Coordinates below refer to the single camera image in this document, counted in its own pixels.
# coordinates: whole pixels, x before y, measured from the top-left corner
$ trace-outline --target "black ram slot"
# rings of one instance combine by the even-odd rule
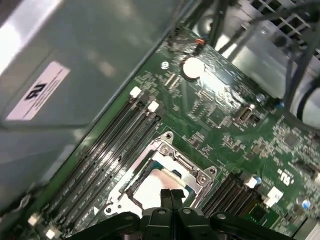
[[[89,210],[92,208],[92,205],[94,204],[97,196],[101,193],[101,191],[106,188],[107,184],[110,182],[110,175],[116,176],[118,174],[118,172],[124,167],[124,165],[126,164],[126,162],[132,157],[132,155],[134,154],[135,151],[137,151],[138,147],[148,138],[148,136],[155,130],[156,125],[158,124],[158,122],[160,121],[160,117],[156,117],[155,120],[153,120],[152,124],[147,128],[147,130],[143,133],[143,135],[139,138],[138,141],[135,142],[134,146],[132,146],[130,148],[130,150],[128,150],[123,158],[121,159],[120,164],[114,169],[114,171],[112,173],[110,173],[108,176],[106,176],[106,180],[101,186],[100,188],[94,193],[93,197],[91,198],[91,200],[87,203],[86,207],[83,210],[80,210],[77,216],[75,216],[72,221],[69,223],[67,229],[73,229],[74,226],[77,226],[78,223],[80,222],[80,220],[84,217],[84,215],[89,212]]]
[[[234,201],[233,205],[229,209],[226,209],[226,211],[236,216],[237,212],[239,211],[239,205],[243,202],[246,195],[247,193],[245,191],[240,191],[238,198]]]
[[[50,214],[52,211],[54,211],[57,205],[64,199],[65,195],[68,192],[68,188],[70,188],[72,185],[76,183],[75,177],[78,175],[78,172],[82,171],[83,168],[86,166],[87,161],[85,160],[88,157],[91,157],[92,154],[94,154],[97,148],[101,145],[101,143],[103,143],[108,138],[113,129],[118,127],[118,124],[123,120],[123,118],[128,113],[130,108],[134,105],[134,103],[135,101],[128,101],[119,111],[119,113],[113,118],[109,126],[102,132],[102,134],[96,140],[96,142],[87,150],[87,152],[83,156],[81,156],[75,168],[68,175],[68,178],[65,181],[66,183],[63,184],[56,192],[55,197],[51,201],[53,203],[50,204],[50,208],[46,211],[46,214]]]
[[[247,196],[246,200],[242,203],[242,206],[239,207],[239,211],[236,213],[238,216],[243,216],[248,209],[252,209],[257,203],[257,195],[255,192],[250,192],[249,196]]]
[[[218,206],[217,210],[215,212],[219,212],[220,210],[227,210],[230,206],[233,206],[235,204],[235,201],[237,198],[241,195],[241,188],[238,188],[238,185],[236,184],[232,189],[232,197],[225,199],[222,201]]]
[[[125,141],[120,145],[120,147],[117,148],[117,150],[112,154],[112,156],[110,156],[109,159],[103,164],[102,169],[99,171],[99,173],[96,176],[93,177],[93,180],[91,180],[88,183],[89,186],[94,186],[93,190],[91,190],[92,189],[91,187],[86,188],[86,190],[81,194],[81,197],[78,197],[77,201],[74,203],[74,205],[67,211],[63,220],[60,221],[60,224],[63,224],[66,221],[68,222],[69,219],[73,217],[75,212],[79,211],[79,208],[84,207],[83,201],[81,201],[81,200],[85,199],[85,201],[88,201],[88,199],[91,198],[91,195],[93,194],[93,192],[97,188],[97,184],[100,183],[101,181],[103,181],[103,179],[105,178],[105,172],[104,172],[105,169],[108,169],[111,166],[111,164],[116,159],[119,158],[121,153],[127,147],[128,143],[133,140],[133,138],[136,136],[136,134],[146,124],[146,122],[148,120],[148,116],[146,114],[143,114],[143,115],[139,116],[138,118],[139,118],[139,120],[132,124],[132,126],[134,126],[134,128],[131,127],[129,131],[125,132],[127,135]]]
[[[202,212],[205,216],[210,214],[210,212],[216,208],[219,202],[228,194],[228,191],[232,189],[233,185],[234,182],[232,182],[232,179],[228,177],[203,207]]]
[[[246,186],[240,177],[241,174],[229,174],[202,208],[205,217],[211,217],[216,212],[242,216],[249,208],[262,201],[261,195]]]
[[[71,201],[79,198],[79,195],[86,189],[87,185],[90,185],[90,183],[87,181],[87,179],[94,174],[95,171],[98,171],[97,168],[100,164],[100,162],[104,159],[104,157],[108,154],[108,152],[114,147],[114,145],[121,139],[121,137],[125,136],[126,134],[126,126],[132,124],[132,119],[136,118],[137,115],[140,113],[141,108],[138,107],[134,111],[130,112],[129,117],[121,124],[120,128],[116,129],[116,132],[113,134],[110,134],[111,140],[110,142],[104,146],[99,152],[98,157],[94,158],[94,162],[90,167],[88,167],[81,177],[77,179],[77,185],[74,185],[74,187],[69,191],[69,194],[66,196],[66,198],[71,199]],[[58,221],[65,211],[67,211],[68,208],[70,208],[71,203],[69,201],[63,202],[63,204],[60,204],[59,208],[57,209],[57,215],[55,216],[54,221]]]
[[[117,144],[117,142],[121,138],[124,138],[124,142],[126,142],[126,140],[128,139],[128,134],[131,136],[131,134],[135,132],[135,129],[137,128],[137,126],[139,126],[139,123],[143,122],[145,118],[146,118],[145,110],[143,110],[138,114],[138,116],[135,118],[133,122],[132,121],[129,122],[128,127],[124,127],[120,129],[119,130],[120,134],[117,134],[115,138],[111,140],[111,143],[105,147],[105,150],[102,151],[96,158],[98,159],[98,164],[96,166],[98,166],[104,160],[104,158],[107,156],[109,151],[112,150],[112,148]],[[95,166],[90,172],[86,174],[83,181],[75,189],[74,191],[75,195],[71,199],[71,203],[66,202],[64,208],[60,209],[59,215],[54,219],[54,222],[63,223],[65,221],[69,213],[72,212],[73,209],[75,209],[75,207],[79,205],[79,202],[81,202],[81,200],[84,198],[83,196],[88,195],[88,192],[90,191],[91,186],[95,185],[94,183],[96,182],[100,174],[104,174],[104,171],[108,169],[110,165],[111,165],[111,162],[107,160],[100,168],[97,169],[97,167]]]

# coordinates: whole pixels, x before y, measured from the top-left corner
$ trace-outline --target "metal mesh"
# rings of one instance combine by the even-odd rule
[[[278,0],[249,0],[249,2],[262,15],[284,8]],[[291,2],[296,4],[299,1],[291,0]],[[271,22],[290,39],[298,41],[300,47],[303,48],[307,44],[304,40],[300,39],[300,35],[304,30],[311,27],[310,24],[306,22],[310,17],[311,16],[306,13],[291,14],[286,18],[278,18]],[[320,60],[318,50],[314,52],[314,56]]]

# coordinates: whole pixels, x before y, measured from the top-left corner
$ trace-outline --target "gray metal panel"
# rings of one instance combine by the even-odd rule
[[[0,28],[15,46],[6,45],[0,64],[0,209],[50,179],[163,38],[175,7],[172,0],[66,0],[58,9],[60,2],[24,0]],[[6,121],[51,61],[70,69],[66,79],[32,120]]]
[[[320,223],[316,219],[308,218],[294,235],[296,240],[319,240]]]

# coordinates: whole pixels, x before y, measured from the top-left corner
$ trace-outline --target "dimm slot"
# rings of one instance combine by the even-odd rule
[[[146,114],[142,114],[138,116],[138,119],[134,121],[134,123],[129,127],[129,130],[125,131],[125,134],[127,135],[125,141],[120,145],[120,147],[117,148],[117,150],[108,158],[108,160],[103,164],[102,169],[99,171],[97,175],[93,177],[93,180],[88,183],[89,186],[95,186],[97,183],[101,181],[101,177],[105,175],[104,170],[109,168],[110,165],[112,164],[113,160],[116,160],[122,151],[125,150],[127,147],[128,142],[132,140],[132,138],[136,135],[138,130],[144,126],[146,123],[146,120],[148,120],[148,116]],[[77,198],[77,201],[73,204],[73,206],[67,211],[65,214],[65,217],[63,220],[59,221],[59,224],[63,224],[65,226],[66,220],[70,219],[75,212],[78,211],[80,205],[81,205],[81,199],[86,198],[84,196],[88,196],[88,194],[91,194],[90,192],[91,188],[87,187],[83,193],[81,194],[81,197]]]
[[[134,105],[135,101],[128,101],[123,107],[122,109],[119,111],[119,113],[113,118],[112,122],[110,123],[110,125],[102,132],[102,134],[100,135],[100,137],[96,140],[96,143],[94,143],[85,153],[85,155],[83,155],[79,160],[78,163],[76,164],[76,166],[74,167],[74,169],[72,170],[72,172],[68,175],[67,179],[66,179],[66,184],[63,184],[56,192],[53,201],[55,201],[54,203],[50,204],[50,208],[46,211],[46,214],[50,214],[52,211],[54,211],[54,209],[56,208],[56,206],[60,203],[60,201],[63,200],[64,198],[64,193],[67,191],[67,188],[69,188],[72,183],[76,182],[74,181],[74,177],[75,175],[78,174],[79,170],[83,169],[83,167],[87,164],[87,162],[85,161],[85,159],[88,158],[88,156],[91,156],[96,149],[100,146],[100,144],[102,142],[105,141],[105,138],[113,131],[114,128],[117,127],[117,125],[119,124],[119,122],[124,118],[124,116],[127,114],[127,112],[130,110],[130,108]]]
[[[141,108],[138,107],[134,111],[130,112],[130,115],[126,120],[121,124],[120,128],[115,128],[115,133],[109,135],[109,139],[111,138],[111,141],[109,144],[104,146],[103,149],[99,151],[98,157],[94,159],[94,162],[90,167],[88,167],[84,173],[81,175],[80,179],[77,180],[77,182],[80,182],[79,184],[75,185],[68,194],[69,199],[75,200],[75,198],[78,198],[82,191],[85,190],[85,186],[90,184],[87,182],[87,178],[90,177],[96,170],[97,166],[99,166],[100,162],[104,159],[105,155],[108,154],[108,152],[114,147],[114,145],[120,140],[121,137],[125,135],[126,125],[132,124],[132,119],[137,117],[137,115],[140,113]],[[59,219],[62,217],[62,215],[67,211],[67,209],[70,207],[70,202],[65,201],[63,204],[61,204],[57,210],[58,215],[54,218],[54,222],[59,221]]]
[[[125,155],[122,158],[121,164],[119,164],[116,169],[111,173],[113,176],[117,175],[118,172],[124,167],[125,163],[130,159],[130,157],[132,156],[132,154],[137,150],[137,148],[143,143],[143,141],[146,140],[146,138],[148,138],[148,136],[155,130],[156,125],[158,124],[158,122],[161,120],[160,117],[156,117],[155,120],[152,122],[152,124],[148,127],[148,129],[145,131],[145,133],[139,138],[138,141],[135,142],[134,146],[131,147],[131,149],[129,151],[127,151],[125,153]],[[95,196],[97,196],[105,187],[106,185],[110,182],[110,175],[109,174],[106,177],[106,180],[103,183],[103,186],[101,186],[101,189],[96,193]],[[80,220],[84,217],[84,215],[92,208],[92,204],[94,203],[94,200],[96,197],[92,197],[91,201],[89,202],[89,204],[87,205],[87,207],[81,211],[82,213],[78,216],[75,217],[72,222],[69,224],[69,226],[67,227],[68,229],[73,229],[74,226],[77,226],[80,222]],[[89,223],[88,226],[91,225],[91,223],[95,220],[95,218],[93,218]]]

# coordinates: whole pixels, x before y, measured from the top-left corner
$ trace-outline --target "screw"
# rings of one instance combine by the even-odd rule
[[[203,184],[205,181],[206,181],[206,177],[201,175],[199,178],[198,178],[198,181],[199,183]]]
[[[167,154],[169,152],[169,149],[166,145],[162,146],[160,149],[161,153]]]
[[[258,103],[262,103],[264,100],[266,100],[265,95],[263,95],[262,93],[259,93],[258,95],[256,95],[255,98]]]
[[[226,219],[227,217],[225,216],[225,215],[223,215],[223,214],[218,214],[217,216],[216,216],[218,219],[221,219],[221,220],[224,220],[224,219]]]
[[[169,68],[169,63],[168,63],[167,61],[163,61],[163,62],[161,63],[161,68],[162,68],[163,70],[168,69],[168,68]]]
[[[182,212],[183,212],[184,214],[190,214],[190,213],[191,213],[191,210],[188,209],[188,208],[185,208],[185,209],[182,210]]]

